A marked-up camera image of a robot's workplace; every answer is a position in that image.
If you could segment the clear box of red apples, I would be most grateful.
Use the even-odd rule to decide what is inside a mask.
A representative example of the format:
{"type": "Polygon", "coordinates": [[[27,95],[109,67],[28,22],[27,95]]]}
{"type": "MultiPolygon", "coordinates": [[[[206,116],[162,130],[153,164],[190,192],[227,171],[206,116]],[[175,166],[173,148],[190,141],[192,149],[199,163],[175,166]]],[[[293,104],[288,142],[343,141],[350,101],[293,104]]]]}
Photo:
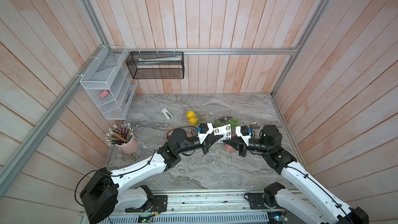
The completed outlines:
{"type": "Polygon", "coordinates": [[[228,144],[225,144],[225,149],[228,152],[235,152],[236,151],[236,149],[234,147],[232,147],[232,146],[230,146],[228,144]]]}

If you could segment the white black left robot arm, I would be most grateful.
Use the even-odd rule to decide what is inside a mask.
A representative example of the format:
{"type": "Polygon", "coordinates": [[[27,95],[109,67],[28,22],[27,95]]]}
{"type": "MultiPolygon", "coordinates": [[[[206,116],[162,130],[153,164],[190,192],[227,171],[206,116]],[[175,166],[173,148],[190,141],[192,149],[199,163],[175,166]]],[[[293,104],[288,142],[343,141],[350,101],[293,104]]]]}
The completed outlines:
{"type": "Polygon", "coordinates": [[[191,136],[185,129],[176,128],[169,132],[167,141],[151,157],[122,169],[109,171],[101,168],[93,171],[92,178],[79,195],[78,203],[84,207],[91,224],[98,224],[121,209],[146,212],[154,205],[149,187],[139,186],[132,193],[127,192],[129,188],[173,168],[181,161],[181,155],[189,155],[197,149],[206,154],[213,144],[230,137],[229,125],[214,128],[210,123],[200,124],[196,134],[191,136]]]}

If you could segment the clear box of grapes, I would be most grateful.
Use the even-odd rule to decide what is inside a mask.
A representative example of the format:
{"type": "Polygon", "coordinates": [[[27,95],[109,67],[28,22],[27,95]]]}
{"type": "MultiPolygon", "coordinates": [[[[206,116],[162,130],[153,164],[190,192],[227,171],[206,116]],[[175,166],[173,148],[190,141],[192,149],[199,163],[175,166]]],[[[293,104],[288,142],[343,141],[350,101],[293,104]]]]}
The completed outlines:
{"type": "Polygon", "coordinates": [[[231,126],[231,128],[234,129],[237,126],[239,126],[239,119],[235,118],[233,116],[224,116],[224,117],[215,119],[214,123],[217,127],[221,127],[221,126],[229,124],[231,126]]]}

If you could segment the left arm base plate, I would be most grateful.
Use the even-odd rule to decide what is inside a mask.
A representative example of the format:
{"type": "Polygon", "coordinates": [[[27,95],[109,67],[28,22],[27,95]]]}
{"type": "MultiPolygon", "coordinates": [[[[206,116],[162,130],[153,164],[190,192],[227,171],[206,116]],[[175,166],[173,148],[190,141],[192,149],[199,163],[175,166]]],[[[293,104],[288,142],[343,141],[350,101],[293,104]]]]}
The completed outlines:
{"type": "Polygon", "coordinates": [[[167,211],[168,195],[157,195],[150,198],[140,208],[126,208],[126,213],[162,213],[167,211]]]}

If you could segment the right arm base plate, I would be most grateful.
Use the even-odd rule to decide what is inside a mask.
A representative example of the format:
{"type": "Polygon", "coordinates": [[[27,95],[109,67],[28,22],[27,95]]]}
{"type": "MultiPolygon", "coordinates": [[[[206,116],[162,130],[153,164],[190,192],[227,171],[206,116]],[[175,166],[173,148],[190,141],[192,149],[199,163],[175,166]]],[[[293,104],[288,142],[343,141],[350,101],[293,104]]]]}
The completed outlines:
{"type": "Polygon", "coordinates": [[[251,210],[270,210],[270,211],[277,211],[281,209],[286,211],[287,209],[278,205],[276,202],[277,193],[252,193],[247,192],[244,194],[244,199],[248,201],[251,210]]]}

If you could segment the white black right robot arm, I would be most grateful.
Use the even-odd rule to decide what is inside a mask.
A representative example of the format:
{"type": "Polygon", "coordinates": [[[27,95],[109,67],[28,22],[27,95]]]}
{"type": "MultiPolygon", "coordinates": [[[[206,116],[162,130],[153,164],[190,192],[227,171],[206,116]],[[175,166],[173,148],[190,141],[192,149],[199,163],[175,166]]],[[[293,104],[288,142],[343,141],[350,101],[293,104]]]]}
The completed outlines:
{"type": "Polygon", "coordinates": [[[263,157],[267,165],[293,184],[307,199],[305,202],[294,196],[281,183],[272,183],[264,189],[262,203],[268,208],[282,207],[299,217],[307,224],[367,224],[368,214],[360,207],[353,208],[345,203],[321,183],[314,179],[297,159],[282,147],[282,134],[274,125],[266,125],[254,137],[247,126],[236,127],[231,133],[229,125],[214,129],[222,141],[245,156],[247,151],[255,151],[263,157]]]}

